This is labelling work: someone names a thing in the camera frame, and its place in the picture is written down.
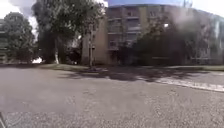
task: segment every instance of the apartment building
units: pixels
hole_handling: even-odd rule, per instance
[[[173,20],[179,27],[186,27],[183,23],[195,17],[201,18],[201,21],[203,21],[201,26],[208,26],[211,21],[213,24],[219,24],[220,19],[222,19],[203,11],[171,5],[112,6],[107,8],[105,17],[100,21],[98,29],[94,32],[92,41],[94,61],[101,64],[116,64],[116,54],[119,46],[124,43],[131,46],[139,37],[147,33],[150,25],[157,21],[156,19],[162,17]],[[90,42],[89,40],[85,42],[83,57],[88,59]]]
[[[6,63],[6,60],[7,60],[6,49],[5,49],[7,39],[6,39],[5,32],[2,29],[3,23],[4,23],[3,19],[0,19],[0,64]]]

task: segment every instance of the window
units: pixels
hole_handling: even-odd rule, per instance
[[[114,41],[110,41],[109,46],[110,46],[110,47],[116,47],[116,42],[114,42]]]

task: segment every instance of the pole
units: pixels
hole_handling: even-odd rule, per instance
[[[93,48],[92,42],[89,41],[89,68],[92,69],[93,67]]]

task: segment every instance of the grass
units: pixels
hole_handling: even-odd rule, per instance
[[[80,65],[66,65],[66,64],[42,64],[42,65],[37,65],[36,68],[63,70],[63,71],[80,71],[80,70],[87,69],[88,67],[80,66]]]
[[[224,71],[224,65],[200,65],[200,66],[171,66],[169,69],[180,69],[180,70],[202,70],[202,71]]]

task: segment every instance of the lawn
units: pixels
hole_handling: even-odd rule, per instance
[[[204,65],[204,66],[171,66],[167,67],[169,69],[178,69],[178,70],[202,70],[202,71],[224,71],[224,65]]]

